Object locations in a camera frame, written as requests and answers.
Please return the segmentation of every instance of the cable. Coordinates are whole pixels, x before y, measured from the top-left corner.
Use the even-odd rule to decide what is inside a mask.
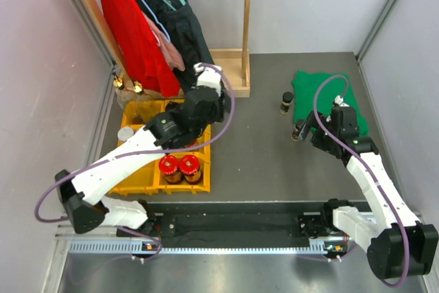
[[[332,140],[334,140],[338,145],[340,145],[342,148],[344,148],[347,152],[349,152],[350,154],[352,154],[356,159],[358,159],[358,161],[366,168],[367,172],[370,174],[370,176],[372,176],[372,179],[374,181],[374,183],[377,185],[377,188],[380,192],[380,194],[383,196],[385,202],[387,202],[387,204],[389,205],[390,209],[392,210],[395,218],[396,218],[396,222],[398,223],[398,227],[399,230],[401,231],[401,236],[403,238],[403,245],[404,245],[404,265],[403,265],[403,274],[401,275],[401,278],[395,283],[395,284],[390,284],[386,281],[383,281],[383,283],[388,286],[389,288],[399,288],[401,287],[404,283],[405,280],[407,279],[407,275],[409,272],[409,262],[410,262],[410,247],[409,247],[409,240],[408,240],[408,236],[407,233],[405,232],[405,228],[403,226],[403,222],[401,220],[401,218],[399,217],[398,212],[396,211],[394,205],[392,204],[392,202],[390,201],[389,197],[387,196],[387,194],[385,193],[383,187],[381,186],[381,184],[378,181],[378,178],[375,176],[372,168],[370,168],[370,166],[367,164],[367,162],[365,162],[358,153],[356,153],[353,149],[351,149],[350,147],[348,147],[345,143],[343,143],[342,141],[340,141],[334,134],[332,134],[331,132],[329,132],[329,130],[323,125],[322,121],[320,120],[319,116],[318,116],[318,110],[317,110],[317,101],[318,101],[318,96],[320,94],[320,92],[322,91],[322,89],[332,80],[335,79],[343,79],[344,80],[344,91],[343,94],[341,94],[341,97],[344,97],[344,95],[346,94],[347,90],[348,90],[348,86],[349,86],[349,82],[346,79],[346,77],[344,77],[343,75],[333,75],[332,77],[326,79],[317,89],[316,94],[314,95],[314,101],[313,101],[313,111],[314,111],[314,117],[316,118],[317,123],[319,124],[319,126],[321,127],[321,129],[324,130],[325,133],[328,134],[329,137],[332,138]]]
[[[134,156],[134,155],[138,155],[138,154],[157,154],[157,153],[172,153],[172,152],[189,152],[189,151],[194,151],[200,148],[205,147],[206,145],[209,145],[215,141],[217,141],[229,128],[230,123],[232,122],[232,118],[233,115],[235,114],[235,95],[233,93],[233,88],[232,88],[232,84],[228,81],[226,75],[224,75],[224,73],[222,72],[222,70],[219,70],[215,65],[210,65],[207,63],[202,63],[202,66],[207,67],[207,68],[211,68],[213,69],[215,72],[217,72],[218,74],[221,75],[223,81],[225,82],[227,89],[228,89],[228,93],[230,95],[230,101],[231,101],[231,106],[230,106],[230,114],[228,116],[227,122],[225,123],[224,127],[221,129],[221,131],[215,135],[212,139],[210,139],[207,142],[201,143],[199,145],[195,145],[189,148],[180,148],[180,149],[160,149],[160,150],[141,150],[141,151],[136,151],[136,152],[128,152],[126,154],[120,154],[119,156],[116,156],[116,159],[120,159],[123,157],[127,157],[127,156]],[[103,160],[103,161],[98,161],[97,163],[88,165],[86,167],[84,167],[83,169],[79,169],[78,171],[72,172],[69,175],[65,176],[64,178],[62,178],[61,180],[56,181],[53,185],[51,185],[49,188],[47,188],[47,190],[41,195],[41,197],[38,199],[38,201],[36,202],[35,205],[35,209],[34,209],[34,215],[35,218],[39,221],[39,222],[43,222],[43,223],[54,223],[54,222],[61,222],[61,221],[65,221],[68,220],[67,216],[63,216],[61,218],[58,219],[45,219],[42,218],[40,216],[40,208],[41,208],[41,204],[44,202],[44,200],[46,199],[46,197],[57,187],[59,187],[61,184],[65,183],[68,180],[71,180],[73,178],[75,178],[75,176],[84,173],[90,169],[93,169],[95,167],[98,167],[100,165],[103,165],[105,163],[108,163],[109,160]]]
[[[158,244],[157,251],[153,255],[145,254],[145,256],[149,255],[149,257],[143,258],[144,261],[148,261],[149,262],[149,261],[155,259],[158,256],[158,254],[160,253],[160,251],[162,251],[163,245],[162,245],[162,242],[160,240],[157,240],[157,239],[155,239],[153,237],[150,237],[148,235],[144,235],[144,234],[139,233],[137,231],[133,231],[133,230],[130,230],[128,228],[124,228],[122,226],[117,226],[116,228],[118,228],[118,229],[120,229],[122,231],[125,231],[126,233],[130,233],[132,235],[136,235],[136,236],[139,236],[139,237],[142,237],[142,238],[146,238],[146,239],[152,240],[154,243]],[[133,258],[135,258],[133,255],[118,255],[116,257],[113,257],[112,259],[109,259],[109,260],[105,261],[104,263],[100,264],[98,267],[94,268],[84,278],[81,278],[79,281],[75,280],[73,278],[71,262],[68,261],[67,269],[68,269],[69,280],[72,283],[72,285],[78,286],[78,285],[82,284],[83,282],[88,281],[90,279],[90,277],[94,276],[99,271],[104,269],[104,267],[106,267],[108,264],[110,264],[110,263],[112,263],[114,261],[120,260],[120,259],[133,259]]]

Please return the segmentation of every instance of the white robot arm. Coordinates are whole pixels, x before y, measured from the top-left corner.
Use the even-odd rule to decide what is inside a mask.
[[[401,219],[410,247],[408,275],[428,274],[438,244],[439,235],[432,224],[423,224],[407,207],[387,175],[376,145],[370,137],[361,137],[354,108],[336,97],[330,116],[318,113],[320,122],[336,139],[361,157],[376,176],[380,187],[388,197]],[[380,279],[400,277],[403,273],[404,246],[401,229],[395,214],[386,202],[365,165],[348,150],[335,142],[322,129],[314,112],[299,120],[292,139],[304,141],[314,129],[313,146],[340,159],[357,181],[375,217],[375,222],[366,219],[353,203],[332,199],[324,203],[320,212],[320,223],[324,231],[344,232],[358,244],[368,256],[370,268]]]
[[[196,85],[187,92],[183,103],[159,113],[96,162],[106,163],[59,186],[59,199],[76,233],[86,233],[99,225],[126,226],[146,233],[150,230],[154,215],[148,214],[146,202],[126,202],[105,195],[141,167],[162,158],[166,149],[183,148],[198,138],[207,125],[223,121],[224,113],[230,111],[230,99],[217,70],[221,68],[196,65]],[[56,180],[66,175],[68,171],[61,171]]]

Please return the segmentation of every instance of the metal frame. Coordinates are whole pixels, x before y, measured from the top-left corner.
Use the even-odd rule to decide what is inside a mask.
[[[69,254],[70,241],[55,240],[52,246],[52,259],[40,293],[56,293],[59,290],[62,273]]]
[[[72,254],[154,254],[143,250],[143,241],[134,239],[73,240],[69,253]],[[274,248],[163,248],[161,255],[324,255],[324,240],[309,240],[309,247]]]
[[[377,111],[378,107],[375,104],[375,101],[373,100],[372,95],[370,94],[370,86],[369,86],[368,81],[366,80],[366,75],[364,74],[364,67],[363,67],[363,64],[360,60],[358,60],[358,70],[359,70],[363,85],[366,87],[366,94],[368,97],[368,101],[369,101],[370,105],[372,106],[373,118],[378,126],[379,138],[383,141],[384,150],[381,150],[380,152],[383,153],[387,159],[389,159],[389,164],[388,164],[389,165],[389,172],[391,174],[391,177],[394,178],[395,187],[399,190],[401,197],[405,200],[405,199],[407,199],[406,198],[407,195],[405,194],[405,192],[401,186],[401,177],[399,176],[398,171],[396,170],[396,167],[394,165],[395,164],[394,157],[390,151],[387,139],[384,136],[383,124],[381,122],[381,119],[378,116],[378,111]]]
[[[113,99],[116,95],[114,86],[112,85],[112,81],[113,76],[109,74],[104,90],[104,96],[101,102],[101,107],[97,115],[97,121],[93,129],[91,143],[87,150],[86,162],[84,165],[91,164],[100,158],[108,118],[110,117],[111,106],[113,103]]]
[[[368,52],[373,41],[377,37],[379,30],[381,30],[381,28],[383,27],[385,20],[387,20],[387,18],[389,17],[389,14],[391,13],[391,11],[392,11],[392,9],[397,1],[398,0],[387,0],[386,1],[377,20],[375,21],[374,25],[372,26],[372,29],[370,30],[368,36],[366,37],[365,41],[363,42],[363,45],[359,49],[358,54],[356,55],[358,62],[361,62],[361,60],[363,60],[364,56],[366,55],[366,53]]]
[[[424,283],[428,292],[439,292],[439,259],[435,258],[433,267],[428,276],[424,276]]]
[[[93,20],[91,19],[90,15],[88,14],[88,11],[84,7],[84,4],[81,0],[71,0],[72,4],[75,6],[76,12],[80,15],[81,21],[84,23],[86,27],[86,31],[90,34],[91,40],[96,44],[98,49],[100,50],[100,53],[102,53],[102,56],[105,58],[105,60],[108,62],[108,65],[112,65],[115,63],[115,61],[110,56],[110,50],[107,48],[104,40],[102,39],[101,35],[96,29],[95,24],[93,23]]]

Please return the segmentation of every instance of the green towel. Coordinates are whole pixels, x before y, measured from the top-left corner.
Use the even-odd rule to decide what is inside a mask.
[[[318,87],[332,75],[330,73],[306,73],[304,71],[297,71],[296,77],[291,82],[294,87],[294,118],[296,123],[299,119],[306,119],[313,110],[314,95]],[[320,92],[317,109],[324,115],[331,114],[333,101],[337,95],[340,95],[344,90],[344,82],[341,79],[329,82]],[[369,133],[368,122],[361,115],[358,109],[358,103],[355,99],[354,93],[349,83],[348,91],[344,96],[344,102],[352,106],[357,111],[357,123],[359,126],[360,136],[365,136]]]

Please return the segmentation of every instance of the yellow tray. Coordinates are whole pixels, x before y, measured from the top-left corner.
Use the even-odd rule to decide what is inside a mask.
[[[165,107],[171,101],[182,102],[181,99],[172,100],[151,100],[145,102],[131,101],[125,108],[123,114],[121,128],[129,126],[137,131],[143,127],[143,123],[148,122],[157,113],[165,111]],[[198,138],[197,144],[207,142],[211,139],[211,126],[207,126],[204,134]],[[193,152],[177,152],[172,154],[178,160],[184,155],[192,154],[200,160],[201,170],[203,174],[202,182],[197,185],[190,185],[185,180],[179,185],[169,185],[165,177],[158,170],[158,161],[143,166],[131,176],[121,181],[117,186],[109,191],[110,194],[119,194],[127,196],[129,194],[157,194],[160,190],[167,194],[173,192],[197,192],[211,191],[211,146],[207,145]]]

